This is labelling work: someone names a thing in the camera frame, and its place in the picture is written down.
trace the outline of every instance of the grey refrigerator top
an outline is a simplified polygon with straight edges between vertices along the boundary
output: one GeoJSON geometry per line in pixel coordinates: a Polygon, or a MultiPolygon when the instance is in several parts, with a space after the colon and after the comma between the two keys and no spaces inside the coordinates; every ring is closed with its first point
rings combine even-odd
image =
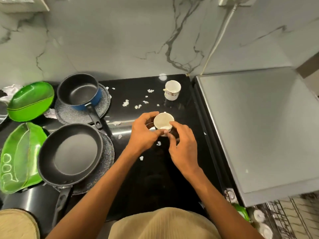
{"type": "Polygon", "coordinates": [[[194,88],[245,206],[319,189],[319,101],[291,68],[198,76],[194,88]]]}

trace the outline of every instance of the green plastic bowl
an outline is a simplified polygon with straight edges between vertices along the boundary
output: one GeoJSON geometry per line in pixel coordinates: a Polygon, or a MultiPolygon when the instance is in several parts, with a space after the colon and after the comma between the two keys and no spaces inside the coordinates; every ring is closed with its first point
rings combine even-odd
{"type": "Polygon", "coordinates": [[[12,194],[42,179],[37,169],[39,150],[47,136],[31,122],[20,124],[4,143],[0,156],[0,190],[12,194]]]}
{"type": "Polygon", "coordinates": [[[53,102],[53,87],[46,82],[35,82],[22,87],[8,104],[8,115],[17,122],[31,121],[46,112],[53,102]]]}

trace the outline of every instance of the electrical outlet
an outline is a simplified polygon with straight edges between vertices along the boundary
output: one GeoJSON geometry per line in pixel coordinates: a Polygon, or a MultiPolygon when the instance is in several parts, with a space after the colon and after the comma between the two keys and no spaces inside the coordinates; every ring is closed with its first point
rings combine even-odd
{"type": "Polygon", "coordinates": [[[0,0],[0,11],[16,12],[47,12],[50,11],[44,0],[0,0]]]}
{"type": "MultiPolygon", "coordinates": [[[[249,1],[245,2],[245,3],[239,4],[239,6],[251,7],[255,2],[256,2],[256,0],[249,0],[249,1]]],[[[218,5],[219,6],[233,6],[234,5],[234,1],[233,0],[219,0],[218,5]]]]}
{"type": "Polygon", "coordinates": [[[1,3],[34,3],[33,0],[0,0],[1,3]]]}

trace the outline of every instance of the hand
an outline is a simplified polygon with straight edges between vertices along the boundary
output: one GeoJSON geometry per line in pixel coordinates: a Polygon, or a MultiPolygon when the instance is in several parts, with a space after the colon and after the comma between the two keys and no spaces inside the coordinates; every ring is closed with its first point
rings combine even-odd
{"type": "Polygon", "coordinates": [[[129,144],[127,145],[134,151],[138,151],[139,154],[149,149],[158,139],[159,136],[164,134],[165,129],[158,129],[154,132],[149,129],[154,126],[150,124],[153,122],[154,117],[157,116],[159,112],[149,112],[143,113],[139,118],[137,118],[132,125],[132,133],[130,137],[129,144]]]}
{"type": "Polygon", "coordinates": [[[169,123],[177,129],[180,136],[180,142],[176,146],[176,138],[168,131],[165,131],[170,141],[169,153],[175,166],[188,179],[200,169],[197,163],[197,142],[193,131],[187,125],[182,125],[175,121],[169,123]]]}

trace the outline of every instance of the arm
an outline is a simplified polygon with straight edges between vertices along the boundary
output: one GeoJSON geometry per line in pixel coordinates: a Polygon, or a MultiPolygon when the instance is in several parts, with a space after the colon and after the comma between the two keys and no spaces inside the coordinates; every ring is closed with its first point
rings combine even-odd
{"type": "Polygon", "coordinates": [[[120,157],[92,189],[54,227],[47,239],[96,238],[111,204],[138,156],[149,149],[164,129],[151,132],[146,123],[159,112],[143,113],[132,125],[130,141],[120,157]]]}
{"type": "Polygon", "coordinates": [[[223,239],[263,239],[258,231],[225,200],[198,166],[197,143],[192,130],[178,122],[170,123],[177,129],[180,136],[180,143],[176,146],[175,137],[165,132],[170,140],[169,152],[172,160],[204,203],[221,237],[223,239]]]}

